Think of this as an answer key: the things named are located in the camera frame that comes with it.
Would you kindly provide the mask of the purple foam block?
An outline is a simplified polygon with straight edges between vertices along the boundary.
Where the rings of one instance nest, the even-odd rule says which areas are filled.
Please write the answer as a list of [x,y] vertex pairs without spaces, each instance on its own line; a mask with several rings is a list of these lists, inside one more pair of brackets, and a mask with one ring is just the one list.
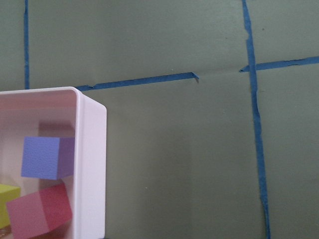
[[74,173],[75,138],[27,136],[21,176],[58,180]]

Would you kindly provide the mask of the pink foam block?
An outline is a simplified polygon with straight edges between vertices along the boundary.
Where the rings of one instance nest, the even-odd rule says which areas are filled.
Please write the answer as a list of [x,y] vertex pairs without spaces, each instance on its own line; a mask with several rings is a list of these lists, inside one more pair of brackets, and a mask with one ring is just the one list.
[[63,183],[9,201],[6,208],[15,239],[49,233],[72,219]]

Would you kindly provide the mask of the pink plastic bin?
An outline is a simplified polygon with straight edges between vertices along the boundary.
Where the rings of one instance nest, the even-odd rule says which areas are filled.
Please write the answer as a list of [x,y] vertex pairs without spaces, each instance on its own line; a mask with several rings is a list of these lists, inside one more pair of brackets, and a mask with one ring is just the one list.
[[0,181],[21,194],[57,184],[21,176],[27,136],[72,137],[74,173],[61,179],[73,218],[47,234],[59,239],[105,236],[107,110],[74,87],[4,91],[0,94]]

